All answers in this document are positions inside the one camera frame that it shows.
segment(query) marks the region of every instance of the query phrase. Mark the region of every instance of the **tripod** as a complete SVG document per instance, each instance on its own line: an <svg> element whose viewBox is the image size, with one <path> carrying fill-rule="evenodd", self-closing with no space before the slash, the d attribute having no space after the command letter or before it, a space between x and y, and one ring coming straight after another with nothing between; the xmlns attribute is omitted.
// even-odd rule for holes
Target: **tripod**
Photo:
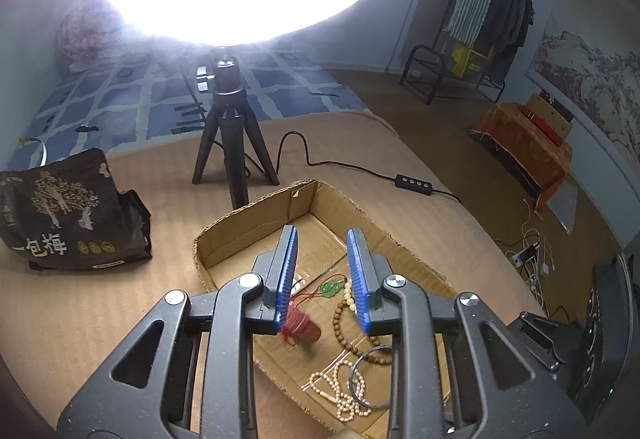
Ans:
<svg viewBox="0 0 640 439"><path fill-rule="evenodd" d="M236 210L249 204L244 172L242 130L245 130L246 135L249 136L258 161L260 161L271 184L277 186L280 182L273 169L258 120L246 99L246 89L242 86L238 61L235 58L221 58L216 63L214 74L213 104L207 114L192 182L193 184L200 183L213 141L218 133L218 127L220 127L222 146L225 152L226 180L229 183L231 204Z"/></svg>

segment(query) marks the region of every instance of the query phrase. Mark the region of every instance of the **landscape painting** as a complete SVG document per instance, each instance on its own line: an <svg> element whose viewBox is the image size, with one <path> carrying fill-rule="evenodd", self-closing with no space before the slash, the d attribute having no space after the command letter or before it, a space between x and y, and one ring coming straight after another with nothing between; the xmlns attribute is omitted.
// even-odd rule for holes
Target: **landscape painting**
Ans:
<svg viewBox="0 0 640 439"><path fill-rule="evenodd" d="M640 178L640 20L616 0L556 0L530 70L607 135Z"/></svg>

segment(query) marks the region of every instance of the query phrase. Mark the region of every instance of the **black plastic bag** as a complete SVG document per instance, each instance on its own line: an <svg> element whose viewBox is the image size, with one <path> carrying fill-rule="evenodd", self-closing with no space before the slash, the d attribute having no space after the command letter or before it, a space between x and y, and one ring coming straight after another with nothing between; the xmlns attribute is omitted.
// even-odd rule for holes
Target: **black plastic bag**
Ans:
<svg viewBox="0 0 640 439"><path fill-rule="evenodd" d="M102 150L0 172L0 237L33 269L101 269L151 257L150 213L118 193Z"/></svg>

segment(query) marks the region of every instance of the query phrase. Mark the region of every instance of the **bed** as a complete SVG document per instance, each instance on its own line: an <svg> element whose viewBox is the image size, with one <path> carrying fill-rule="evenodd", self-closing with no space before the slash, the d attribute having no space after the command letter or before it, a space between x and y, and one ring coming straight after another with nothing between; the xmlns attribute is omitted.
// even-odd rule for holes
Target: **bed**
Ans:
<svg viewBox="0 0 640 439"><path fill-rule="evenodd" d="M261 124L272 155L289 130L306 135L312 160L340 160L386 175L398 172L446 188L382 120L367 112L325 112ZM0 245L0 355L34 407L53 425L81 384L146 311L171 289L203 292L193 239L231 210L222 156L203 183L191 184L197 134L110 157L116 185L134 188L152 213L154 257L90 273L37 273ZM288 140L279 178L286 186L318 178L356 202L379 226L443 275L457 291L475 291L505 322L540 313L526 285L478 221L445 196L421 196L357 170L309 168L300 140ZM250 200L275 191L248 180ZM263 439L324 439L315 423L260 372L258 429Z"/></svg>
<svg viewBox="0 0 640 439"><path fill-rule="evenodd" d="M262 44L232 54L238 57L258 121L367 110L350 88L335 82L300 51ZM196 76L210 72L214 57L211 49L202 47L200 51L130 53L116 61L97 63L60 82L25 138L43 141L47 161L53 162L89 148L113 155L201 131L211 93L206 83L196 82ZM37 147L18 147L8 169L39 164Z"/></svg>

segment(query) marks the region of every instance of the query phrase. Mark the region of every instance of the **beige blanket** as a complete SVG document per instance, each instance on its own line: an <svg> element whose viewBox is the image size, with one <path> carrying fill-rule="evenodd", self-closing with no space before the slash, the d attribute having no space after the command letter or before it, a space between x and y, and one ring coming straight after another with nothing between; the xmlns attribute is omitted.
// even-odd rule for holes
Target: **beige blanket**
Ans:
<svg viewBox="0 0 640 439"><path fill-rule="evenodd" d="M433 182L438 178L378 118L363 113L310 114L261 124L275 161L289 130L306 135L311 161L342 160L379 173ZM191 258L193 239L231 210L214 146L202 184L191 184L199 138L109 158L120 190L134 188L152 213L154 258L85 273L36 273L0 244L0 355L36 409L53 425L60 411L135 323L171 289L203 292ZM267 186L253 170L255 200ZM400 190L357 170L307 167L300 139L285 143L282 186L318 178L351 197L396 241L411 249L458 291L475 291L505 322L522 310L540 312L514 268L466 209L448 197ZM258 426L263 438L327 437L262 374L257 373Z"/></svg>

